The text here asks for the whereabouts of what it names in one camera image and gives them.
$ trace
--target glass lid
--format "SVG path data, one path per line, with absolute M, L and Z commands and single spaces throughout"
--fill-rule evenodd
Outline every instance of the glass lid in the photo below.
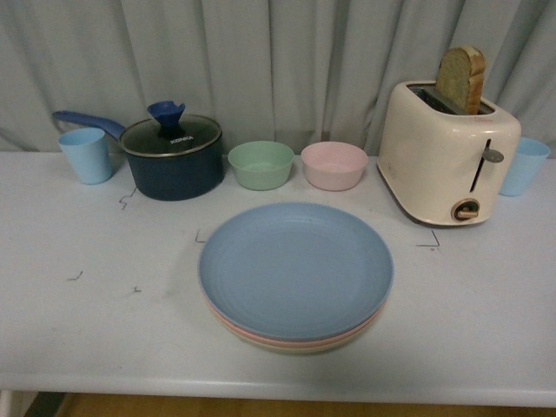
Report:
M 161 105 L 166 106 L 164 115 L 160 114 Z M 173 111 L 170 118 L 168 106 Z M 184 109 L 184 105 L 176 107 L 172 102 L 149 106 L 149 112 L 156 119 L 144 120 L 125 129 L 121 137 L 122 147 L 132 155 L 169 157 L 196 152 L 218 140 L 222 129 L 217 122 L 204 116 L 182 116 Z

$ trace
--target gray curtain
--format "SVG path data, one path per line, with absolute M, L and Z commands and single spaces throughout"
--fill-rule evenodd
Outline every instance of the gray curtain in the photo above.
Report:
M 463 44 L 486 56 L 483 95 L 555 149 L 555 28 L 547 0 L 3 0 L 0 150 L 58 151 L 76 126 L 55 110 L 130 125 L 173 100 L 216 119 L 227 149 L 377 155 L 394 85 L 435 79 Z

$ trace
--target wooden floor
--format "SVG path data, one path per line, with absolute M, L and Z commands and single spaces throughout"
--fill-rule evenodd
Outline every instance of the wooden floor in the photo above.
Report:
M 554 408 L 67 394 L 56 417 L 556 417 Z

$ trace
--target toaster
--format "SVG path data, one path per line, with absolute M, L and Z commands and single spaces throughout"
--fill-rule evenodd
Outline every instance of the toaster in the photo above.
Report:
M 377 165 L 415 220 L 480 223 L 493 211 L 520 136 L 517 119 L 484 98 L 471 116 L 434 82 L 399 83 L 388 103 Z

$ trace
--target saucepan handle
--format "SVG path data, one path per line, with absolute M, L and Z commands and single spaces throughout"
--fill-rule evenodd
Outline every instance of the saucepan handle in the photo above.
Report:
M 113 136 L 118 142 L 122 136 L 125 128 L 118 122 L 106 119 L 104 117 L 96 117 L 84 115 L 83 113 L 76 113 L 75 111 L 55 111 L 52 116 L 62 122 L 70 122 L 81 124 L 82 126 L 89 126 L 91 128 L 99 128 L 104 130 L 109 135 Z

